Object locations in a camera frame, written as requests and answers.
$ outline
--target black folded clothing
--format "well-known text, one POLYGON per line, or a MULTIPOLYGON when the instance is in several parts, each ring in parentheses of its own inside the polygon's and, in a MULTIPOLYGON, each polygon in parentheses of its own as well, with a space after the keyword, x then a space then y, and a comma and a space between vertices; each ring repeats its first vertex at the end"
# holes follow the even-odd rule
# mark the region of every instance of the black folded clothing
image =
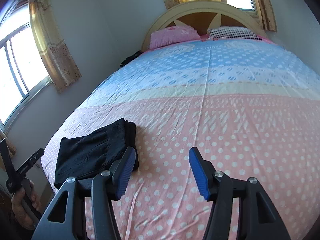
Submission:
POLYGON ((139 167, 135 146, 136 125, 123 118, 82 137, 63 137, 57 158, 54 186, 60 188, 68 177, 92 178, 120 160, 131 146, 136 150, 133 170, 139 167))

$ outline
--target pink polka dot bed sheet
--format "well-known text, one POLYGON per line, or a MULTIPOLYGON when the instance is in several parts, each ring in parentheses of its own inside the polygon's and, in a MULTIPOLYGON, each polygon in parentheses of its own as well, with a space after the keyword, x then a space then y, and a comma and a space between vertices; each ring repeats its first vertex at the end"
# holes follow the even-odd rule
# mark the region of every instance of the pink polka dot bed sheet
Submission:
MULTIPOLYGON (((119 118, 135 122, 140 167, 113 202, 122 239, 202 239, 212 203, 199 194, 188 151, 232 178, 256 177, 292 240, 320 214, 320 78, 263 41, 192 41, 150 51, 108 77, 71 114, 41 158, 54 188, 60 140, 119 118)), ((233 201, 229 239, 236 239, 233 201)), ((94 239, 91 201, 87 234, 94 239)))

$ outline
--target wall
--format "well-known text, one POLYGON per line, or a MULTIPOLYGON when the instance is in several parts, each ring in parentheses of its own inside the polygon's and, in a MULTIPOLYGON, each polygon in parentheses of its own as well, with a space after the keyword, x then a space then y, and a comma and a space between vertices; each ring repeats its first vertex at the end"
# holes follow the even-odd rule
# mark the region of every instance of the wall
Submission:
POLYGON ((269 38, 320 74, 320 25, 303 0, 271 0, 277 33, 269 38))
MULTIPOLYGON (((17 147, 13 164, 18 168, 40 147, 45 148, 64 120, 121 63, 114 49, 98 0, 51 0, 60 33, 69 47, 82 77, 62 94, 53 84, 44 88, 20 113, 8 132, 17 147)), ((42 193, 47 179, 36 167, 28 176, 42 193)), ((7 179, 0 172, 0 183, 7 179)))
POLYGON ((163 0, 100 0, 122 60, 140 50, 151 24, 165 11, 163 0))

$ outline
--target wooden headboard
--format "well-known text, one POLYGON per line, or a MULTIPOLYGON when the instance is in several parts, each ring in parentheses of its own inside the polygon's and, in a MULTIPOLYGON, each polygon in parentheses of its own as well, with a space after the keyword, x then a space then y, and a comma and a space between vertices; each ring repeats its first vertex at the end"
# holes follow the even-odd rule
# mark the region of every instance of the wooden headboard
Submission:
POLYGON ((151 33, 177 25, 189 25, 199 35, 205 35, 208 29, 220 26, 240 26, 267 37, 258 22, 244 11, 222 2, 199 0, 179 4, 161 15, 149 29, 141 51, 148 50, 151 33))

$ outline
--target silver pivot bolt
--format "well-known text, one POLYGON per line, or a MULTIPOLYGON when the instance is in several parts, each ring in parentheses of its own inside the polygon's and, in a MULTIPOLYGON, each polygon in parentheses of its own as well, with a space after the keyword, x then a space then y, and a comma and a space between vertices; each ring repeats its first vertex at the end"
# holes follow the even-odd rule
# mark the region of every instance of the silver pivot bolt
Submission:
POLYGON ((216 171, 215 173, 214 173, 214 175, 216 176, 216 177, 223 177, 223 172, 222 171, 216 171))
POLYGON ((67 182, 68 183, 74 183, 76 181, 76 178, 75 177, 69 177, 67 178, 67 182))
POLYGON ((249 178, 249 182, 252 184, 257 184, 258 180, 255 177, 251 177, 251 178, 249 178))
POLYGON ((101 176, 102 176, 102 177, 108 177, 108 176, 110 176, 110 174, 111 174, 110 171, 103 171, 103 172, 101 172, 101 176))

